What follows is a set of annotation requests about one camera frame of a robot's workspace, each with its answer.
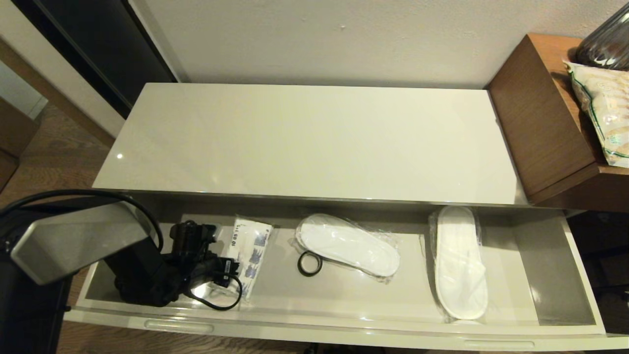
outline o-ring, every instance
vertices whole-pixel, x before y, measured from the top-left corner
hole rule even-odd
[[[304,260],[304,256],[306,255],[310,255],[316,259],[316,269],[314,271],[306,271],[304,267],[301,265],[301,262]],[[321,259],[321,256],[316,253],[312,253],[311,251],[306,251],[302,253],[301,256],[299,256],[299,260],[297,261],[297,269],[304,277],[312,277],[316,275],[317,273],[321,271],[322,266],[323,266],[323,259]]]

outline open drawer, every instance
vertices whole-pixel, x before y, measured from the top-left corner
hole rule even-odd
[[[220,253],[235,215],[274,224],[249,302],[226,312],[180,297],[167,307],[126,304],[104,262],[91,266],[77,306],[65,319],[158,331],[443,350],[595,350],[629,348],[606,334],[563,213],[539,208],[477,207],[489,307],[478,322],[449,323],[434,296],[424,235],[440,208],[382,202],[321,202],[138,195],[165,235],[176,222],[221,225]],[[292,245],[299,221],[314,212],[346,217],[398,237],[401,266],[388,284],[325,263],[317,276],[297,269]],[[164,250],[172,240],[166,236]],[[224,295],[198,288],[212,302]]]

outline black cable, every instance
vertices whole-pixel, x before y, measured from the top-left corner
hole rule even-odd
[[[207,301],[205,299],[202,299],[194,295],[192,293],[192,290],[190,289],[184,292],[184,295],[188,296],[190,299],[197,300],[198,302],[204,304],[205,306],[208,306],[217,311],[227,311],[227,310],[233,309],[234,307],[236,307],[236,305],[238,305],[238,303],[240,302],[240,298],[242,297],[242,282],[240,282],[240,279],[238,279],[238,277],[235,276],[234,274],[216,272],[216,273],[213,273],[213,275],[219,276],[219,277],[230,277],[231,279],[236,280],[236,283],[238,283],[238,298],[236,299],[236,302],[234,302],[233,304],[229,306],[217,306],[217,305],[212,304],[210,301]]]
[[[115,198],[121,200],[123,202],[127,202],[134,207],[136,207],[139,211],[144,213],[147,219],[150,221],[151,225],[155,229],[155,233],[157,234],[157,250],[162,251],[164,248],[164,235],[162,234],[162,230],[159,227],[159,223],[157,219],[153,216],[153,214],[140,202],[128,197],[124,194],[115,193],[111,191],[102,191],[102,190],[53,190],[53,191],[45,191],[43,193],[37,193],[30,195],[28,197],[17,200],[13,203],[10,203],[2,210],[0,210],[0,219],[7,216],[10,212],[17,210],[23,207],[26,204],[30,204],[33,202],[37,202],[39,200],[53,198],[53,197],[65,197],[69,195],[87,195],[91,197],[107,197],[107,198]]]

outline wooden shelf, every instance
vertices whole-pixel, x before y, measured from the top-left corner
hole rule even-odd
[[[532,204],[629,212],[629,169],[607,165],[564,67],[580,42],[528,34],[489,93]]]

